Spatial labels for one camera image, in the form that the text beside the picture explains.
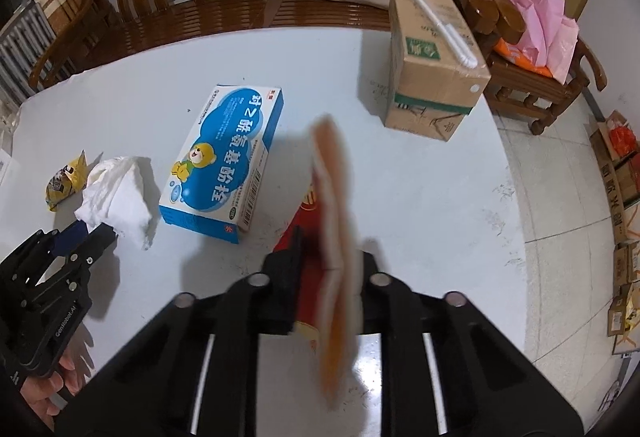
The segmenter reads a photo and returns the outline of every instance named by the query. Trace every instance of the radiator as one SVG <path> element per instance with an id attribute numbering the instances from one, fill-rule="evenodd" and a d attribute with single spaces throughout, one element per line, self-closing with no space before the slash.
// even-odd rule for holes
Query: radiator
<path id="1" fill-rule="evenodd" d="M 14 112 L 42 90 L 41 84 L 36 90 L 29 86 L 29 75 L 55 36 L 42 8 L 34 0 L 25 0 L 0 30 L 0 100 Z M 65 77 L 73 72 L 70 62 L 62 67 Z"/>

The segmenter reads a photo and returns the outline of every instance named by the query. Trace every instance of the yellow snack package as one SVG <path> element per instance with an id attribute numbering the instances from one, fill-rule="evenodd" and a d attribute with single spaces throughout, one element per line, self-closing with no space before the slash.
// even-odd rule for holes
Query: yellow snack package
<path id="1" fill-rule="evenodd" d="M 60 169 L 51 178 L 45 192 L 49 211 L 56 211 L 56 206 L 72 193 L 81 191 L 86 184 L 87 168 L 84 150 L 77 159 Z"/>

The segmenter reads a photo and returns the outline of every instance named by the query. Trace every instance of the blue and white box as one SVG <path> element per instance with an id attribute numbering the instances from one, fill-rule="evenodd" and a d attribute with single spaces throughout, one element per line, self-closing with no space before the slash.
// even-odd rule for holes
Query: blue and white box
<path id="1" fill-rule="evenodd" d="M 251 223 L 283 104 L 281 89 L 216 86 L 162 190 L 167 224 L 239 242 L 238 230 Z"/>

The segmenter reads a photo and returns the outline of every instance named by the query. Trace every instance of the pink plastic bag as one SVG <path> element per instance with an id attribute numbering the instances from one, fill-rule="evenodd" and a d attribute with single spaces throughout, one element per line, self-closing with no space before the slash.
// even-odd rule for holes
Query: pink plastic bag
<path id="1" fill-rule="evenodd" d="M 548 50 L 562 25 L 564 0 L 510 0 L 518 8 L 527 30 L 516 45 L 533 65 L 547 65 Z"/>
<path id="2" fill-rule="evenodd" d="M 546 67 L 562 85 L 569 74 L 569 66 L 574 57 L 575 45 L 578 43 L 578 24 L 572 18 L 562 17 L 562 23 L 556 38 L 549 46 L 546 56 Z"/>

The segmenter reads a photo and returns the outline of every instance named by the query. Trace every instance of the yellow bear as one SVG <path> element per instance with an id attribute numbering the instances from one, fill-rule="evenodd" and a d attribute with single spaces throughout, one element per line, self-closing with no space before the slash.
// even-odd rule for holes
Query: yellow bear
<path id="1" fill-rule="evenodd" d="M 194 144 L 186 159 L 178 161 L 171 169 L 172 175 L 185 182 L 194 168 L 204 168 L 216 161 L 216 153 L 209 143 Z"/>

